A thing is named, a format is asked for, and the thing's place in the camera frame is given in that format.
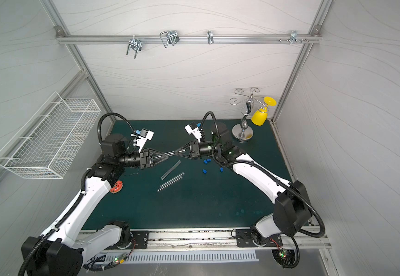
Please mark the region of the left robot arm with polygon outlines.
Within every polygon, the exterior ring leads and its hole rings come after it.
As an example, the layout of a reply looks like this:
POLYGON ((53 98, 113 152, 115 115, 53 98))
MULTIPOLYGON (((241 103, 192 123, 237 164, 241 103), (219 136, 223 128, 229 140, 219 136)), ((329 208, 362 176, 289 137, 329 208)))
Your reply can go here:
POLYGON ((132 130, 130 142, 136 147, 132 152, 128 152, 128 140, 122 134, 103 138, 101 126, 109 116, 107 113, 98 121, 97 135, 102 155, 83 174, 80 192, 48 229, 39 237, 31 236, 23 243, 20 276, 76 276, 104 249, 135 246, 130 226, 124 221, 114 221, 83 240, 77 240, 90 214, 120 183, 119 178, 127 167, 148 169, 169 158, 167 154, 144 148, 144 144, 154 136, 147 129, 132 130))

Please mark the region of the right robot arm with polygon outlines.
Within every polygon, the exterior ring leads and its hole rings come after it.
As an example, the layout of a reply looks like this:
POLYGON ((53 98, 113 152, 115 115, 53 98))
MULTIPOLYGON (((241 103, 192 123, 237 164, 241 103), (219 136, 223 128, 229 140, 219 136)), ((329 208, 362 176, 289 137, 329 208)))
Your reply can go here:
POLYGON ((321 238, 326 233, 325 224, 312 206, 308 192, 300 181, 290 182, 254 161, 250 155, 232 142, 227 126, 211 117, 213 128, 211 139, 204 137, 204 123, 191 123, 185 126, 194 140, 174 151, 176 156, 186 159, 211 158, 219 167, 232 170, 255 185, 273 203, 273 211, 251 227, 252 239, 257 244, 264 244, 272 235, 284 234, 294 237, 302 233, 312 238, 321 238))

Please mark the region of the green table mat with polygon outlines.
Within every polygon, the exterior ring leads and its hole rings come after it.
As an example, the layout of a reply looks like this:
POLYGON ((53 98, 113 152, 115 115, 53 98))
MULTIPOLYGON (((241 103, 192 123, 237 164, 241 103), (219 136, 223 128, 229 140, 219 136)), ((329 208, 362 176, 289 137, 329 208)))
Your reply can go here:
MULTIPOLYGON (((136 120, 131 124, 135 129, 155 132, 145 148, 170 152, 192 141, 193 136, 188 135, 184 127, 200 121, 201 118, 136 120)), ((254 137, 246 143, 232 139, 233 144, 270 172, 290 181, 270 122, 262 126, 253 125, 250 120, 249 123, 254 137)), ((230 169, 220 172, 214 161, 204 164, 204 160, 172 156, 150 169, 125 169, 120 177, 124 184, 122 190, 105 195, 82 230, 99 230, 113 221, 127 222, 132 229, 250 227, 259 218, 272 213, 273 203, 255 185, 230 169), (181 164, 161 180, 179 160, 181 164), (160 185, 182 172, 185 172, 182 180, 157 192, 160 185)))

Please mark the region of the beige red round object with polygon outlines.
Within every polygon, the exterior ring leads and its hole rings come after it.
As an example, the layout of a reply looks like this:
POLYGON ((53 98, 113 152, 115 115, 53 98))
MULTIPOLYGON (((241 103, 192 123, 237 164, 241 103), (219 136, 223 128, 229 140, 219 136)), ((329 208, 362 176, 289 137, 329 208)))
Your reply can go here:
POLYGON ((122 181, 117 181, 115 185, 110 189, 110 193, 116 194, 120 192, 123 188, 123 182, 122 181))

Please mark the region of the chrome cup holder stand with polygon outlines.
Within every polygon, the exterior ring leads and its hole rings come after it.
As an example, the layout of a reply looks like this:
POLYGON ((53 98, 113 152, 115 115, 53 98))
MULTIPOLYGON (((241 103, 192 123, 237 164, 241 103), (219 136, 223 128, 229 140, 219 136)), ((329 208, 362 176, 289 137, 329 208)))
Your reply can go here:
POLYGON ((247 142, 253 138, 253 129, 248 125, 247 117, 253 112, 256 103, 259 103, 263 108, 267 107, 265 102, 261 102, 259 99, 261 96, 257 95, 260 89, 257 87, 250 88, 250 93, 245 93, 242 88, 237 88, 235 90, 236 95, 246 96, 247 99, 244 102, 244 106, 241 108, 241 113, 243 115, 240 124, 235 125, 232 128, 233 137, 239 142, 247 142))

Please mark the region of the metal clamp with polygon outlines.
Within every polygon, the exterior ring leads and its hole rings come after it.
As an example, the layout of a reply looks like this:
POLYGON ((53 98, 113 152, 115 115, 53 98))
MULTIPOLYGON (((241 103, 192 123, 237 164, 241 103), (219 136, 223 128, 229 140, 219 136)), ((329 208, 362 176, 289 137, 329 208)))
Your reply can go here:
POLYGON ((307 38, 306 35, 301 35, 298 34, 297 31, 292 31, 289 34, 289 37, 284 37, 284 38, 280 38, 278 39, 278 41, 282 44, 307 44, 309 42, 309 39, 307 38))
POLYGON ((208 45, 212 45, 214 43, 214 35, 212 31, 207 31, 207 43, 208 45))
POLYGON ((126 55, 130 53, 134 53, 134 58, 137 58, 138 53, 142 51, 142 41, 139 39, 136 39, 135 37, 129 40, 127 50, 126 50, 126 55))
POLYGON ((175 46, 180 41, 178 32, 171 30, 161 32, 160 39, 164 48, 168 48, 169 45, 175 46))

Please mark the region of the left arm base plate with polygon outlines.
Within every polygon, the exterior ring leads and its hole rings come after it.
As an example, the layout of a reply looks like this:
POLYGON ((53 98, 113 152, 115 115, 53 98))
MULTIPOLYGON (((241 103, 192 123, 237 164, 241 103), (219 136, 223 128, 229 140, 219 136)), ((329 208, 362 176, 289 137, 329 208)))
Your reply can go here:
POLYGON ((106 248, 107 250, 146 249, 148 246, 149 231, 129 231, 121 236, 118 243, 106 248))

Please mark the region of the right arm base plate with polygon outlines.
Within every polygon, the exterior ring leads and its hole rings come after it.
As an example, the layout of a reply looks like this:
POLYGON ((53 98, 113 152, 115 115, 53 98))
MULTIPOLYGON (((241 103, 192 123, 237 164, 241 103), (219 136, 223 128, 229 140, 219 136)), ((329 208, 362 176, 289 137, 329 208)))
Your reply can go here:
POLYGON ((230 232, 231 237, 236 240, 237 247, 249 248, 249 247, 282 247, 283 242, 279 234, 271 235, 269 238, 263 238, 262 236, 255 234, 252 229, 234 228, 230 232))

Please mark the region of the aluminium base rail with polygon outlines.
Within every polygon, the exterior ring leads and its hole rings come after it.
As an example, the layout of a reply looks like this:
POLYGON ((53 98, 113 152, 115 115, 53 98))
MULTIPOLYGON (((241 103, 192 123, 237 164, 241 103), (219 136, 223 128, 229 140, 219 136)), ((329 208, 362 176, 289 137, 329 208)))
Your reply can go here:
POLYGON ((239 248, 237 242, 231 237, 230 228, 156 228, 132 229, 131 231, 149 231, 148 246, 140 251, 224 251, 224 250, 277 250, 280 248, 292 250, 292 238, 280 234, 282 247, 249 247, 239 248))

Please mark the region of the aluminium crossbar rail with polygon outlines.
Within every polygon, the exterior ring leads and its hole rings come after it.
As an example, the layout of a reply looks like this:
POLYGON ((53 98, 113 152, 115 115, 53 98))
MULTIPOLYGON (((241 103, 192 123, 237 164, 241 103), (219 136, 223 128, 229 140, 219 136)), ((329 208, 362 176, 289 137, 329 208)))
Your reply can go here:
MULTIPOLYGON (((289 34, 216 34, 214 35, 213 44, 280 44, 278 39, 289 37, 289 34)), ((318 44, 322 40, 322 36, 306 35, 309 39, 308 44, 318 44)), ((69 35, 56 37, 59 44, 62 45, 127 45, 129 40, 136 38, 142 41, 143 45, 162 45, 160 35, 139 34, 139 35, 69 35)), ((207 35, 204 34, 179 34, 179 45, 208 45, 207 35)))

